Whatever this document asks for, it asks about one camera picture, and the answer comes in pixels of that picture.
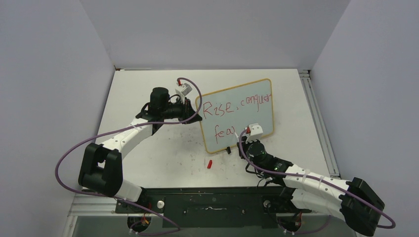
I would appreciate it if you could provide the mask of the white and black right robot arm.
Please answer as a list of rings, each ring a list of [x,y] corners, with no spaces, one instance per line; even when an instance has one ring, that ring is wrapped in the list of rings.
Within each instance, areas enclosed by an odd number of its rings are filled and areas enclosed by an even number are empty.
[[[363,179],[340,180],[311,172],[267,153],[260,141],[238,142],[237,147],[240,158],[257,173],[288,192],[279,198],[283,210],[322,212],[345,221],[359,234],[375,234],[385,204]]]

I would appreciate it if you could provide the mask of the red marker cap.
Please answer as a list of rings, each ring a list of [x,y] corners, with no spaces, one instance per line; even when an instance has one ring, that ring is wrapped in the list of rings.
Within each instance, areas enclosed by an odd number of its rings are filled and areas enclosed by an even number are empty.
[[[210,159],[207,165],[207,169],[211,169],[213,161]]]

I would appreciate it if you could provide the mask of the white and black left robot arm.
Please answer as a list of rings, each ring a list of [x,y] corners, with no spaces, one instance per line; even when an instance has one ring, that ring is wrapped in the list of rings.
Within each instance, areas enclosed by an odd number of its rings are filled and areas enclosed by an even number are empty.
[[[150,100],[132,120],[128,129],[117,133],[101,144],[87,145],[78,177],[79,184],[107,197],[128,200],[128,206],[139,213],[146,209],[147,198],[143,189],[123,178],[123,159],[140,142],[154,135],[167,119],[177,119],[182,124],[202,121],[186,96],[192,87],[181,84],[173,95],[164,87],[153,88]]]

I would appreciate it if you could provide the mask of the yellow-framed whiteboard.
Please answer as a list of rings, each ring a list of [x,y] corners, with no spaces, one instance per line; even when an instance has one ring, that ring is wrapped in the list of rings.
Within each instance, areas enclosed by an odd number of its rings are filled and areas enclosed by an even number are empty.
[[[261,79],[214,91],[196,98],[206,152],[213,154],[234,146],[249,124],[258,123],[263,136],[275,130],[272,82]]]

